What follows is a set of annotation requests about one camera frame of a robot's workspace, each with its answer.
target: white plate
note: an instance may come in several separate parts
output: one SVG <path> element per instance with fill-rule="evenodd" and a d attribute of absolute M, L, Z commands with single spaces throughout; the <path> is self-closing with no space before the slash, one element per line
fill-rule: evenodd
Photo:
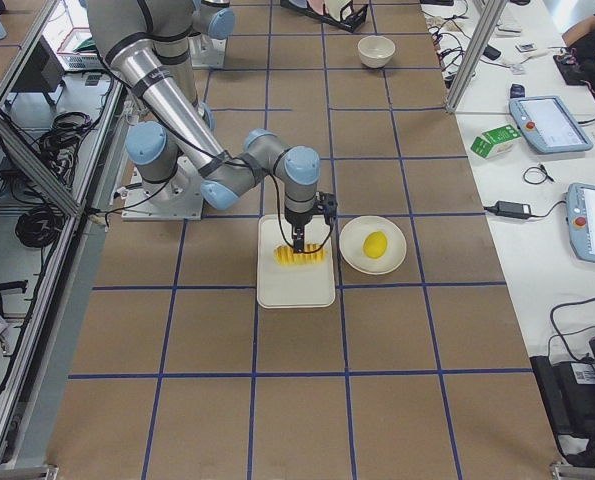
<path fill-rule="evenodd" d="M 290 240 L 290 224 L 281 218 Z M 323 217 L 313 217 L 306 225 L 307 243 L 319 243 L 328 235 Z M 257 301 L 264 308 L 327 307 L 335 301 L 335 275 L 330 241 L 324 246 L 324 261 L 313 265 L 280 265 L 275 248 L 284 245 L 277 215 L 259 220 L 257 253 Z"/>
<path fill-rule="evenodd" d="M 386 252 L 379 258 L 364 254 L 364 240 L 373 232 L 382 231 L 388 239 Z M 397 225 L 383 217 L 357 217 L 346 224 L 339 237 L 344 260 L 362 273 L 383 275 L 399 267 L 406 258 L 406 238 Z"/>

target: green and white carton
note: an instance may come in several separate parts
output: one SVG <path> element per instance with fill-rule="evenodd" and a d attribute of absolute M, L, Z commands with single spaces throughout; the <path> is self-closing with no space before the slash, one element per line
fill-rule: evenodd
<path fill-rule="evenodd" d="M 521 133 L 512 125 L 504 125 L 481 133 L 475 138 L 470 149 L 483 158 L 490 158 L 510 150 Z"/>

